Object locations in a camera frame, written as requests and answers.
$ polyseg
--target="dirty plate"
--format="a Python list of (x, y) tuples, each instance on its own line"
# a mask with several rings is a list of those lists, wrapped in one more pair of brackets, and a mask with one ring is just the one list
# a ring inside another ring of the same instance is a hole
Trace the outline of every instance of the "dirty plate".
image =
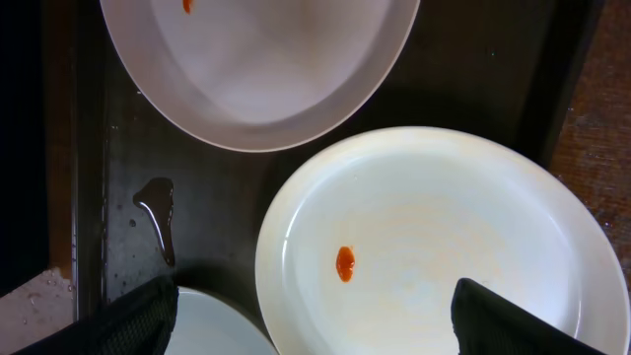
[(626, 354), (625, 281), (590, 212), (539, 166), (468, 134), (395, 128), (322, 151), (278, 192), (256, 250), (281, 354), (457, 354), (461, 277)]
[(419, 0), (101, 0), (125, 68), (172, 123), (240, 151), (350, 116), (402, 49)]
[(175, 328), (166, 354), (277, 355), (244, 316), (207, 294), (179, 287)]

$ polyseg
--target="speckled floor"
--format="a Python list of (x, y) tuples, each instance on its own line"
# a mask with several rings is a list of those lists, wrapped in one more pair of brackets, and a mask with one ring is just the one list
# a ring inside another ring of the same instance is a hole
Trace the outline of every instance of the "speckled floor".
[(24, 348), (72, 322), (72, 285), (46, 270), (0, 299), (0, 355)]

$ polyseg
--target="plate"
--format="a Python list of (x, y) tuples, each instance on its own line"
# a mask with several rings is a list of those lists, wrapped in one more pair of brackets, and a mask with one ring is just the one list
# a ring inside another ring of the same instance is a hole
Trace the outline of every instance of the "plate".
[[(337, 270), (351, 249), (350, 281)], [(583, 204), (535, 163), (438, 128), (394, 128), (311, 158), (260, 230), (256, 290), (281, 354), (457, 354), (469, 277), (607, 354), (626, 354), (620, 264)]]
[(162, 115), (207, 143), (263, 152), (314, 139), (359, 108), (403, 48), (419, 0), (101, 5), (120, 59)]
[(166, 354), (277, 355), (244, 316), (207, 294), (179, 287), (177, 316)]

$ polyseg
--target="dish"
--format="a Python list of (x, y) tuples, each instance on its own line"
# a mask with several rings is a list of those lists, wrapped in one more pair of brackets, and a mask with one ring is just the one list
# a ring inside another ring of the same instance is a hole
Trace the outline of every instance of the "dish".
[(166, 354), (277, 355), (244, 316), (207, 294), (179, 287), (177, 316)]
[[(349, 282), (335, 269), (353, 246)], [(548, 172), (468, 134), (369, 132), (311, 158), (278, 192), (256, 290), (281, 354), (457, 354), (450, 303), (469, 277), (607, 354), (626, 354), (620, 264)]]
[(247, 152), (299, 145), (377, 89), (419, 0), (102, 0), (138, 88), (188, 134)]

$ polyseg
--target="tray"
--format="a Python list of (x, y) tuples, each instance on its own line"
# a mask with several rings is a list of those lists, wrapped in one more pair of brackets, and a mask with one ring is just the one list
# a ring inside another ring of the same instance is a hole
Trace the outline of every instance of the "tray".
[[(198, 141), (163, 118), (121, 65), (98, 1), (78, 2), (76, 318), (171, 274), (260, 320), (254, 254), (265, 211), (304, 161), (351, 135), (446, 127), (494, 140), (545, 167), (602, 4), (424, 0), (385, 82), (350, 119), (306, 145), (245, 154)], [(148, 216), (132, 203), (151, 178), (174, 183), (175, 267), (167, 266)]]

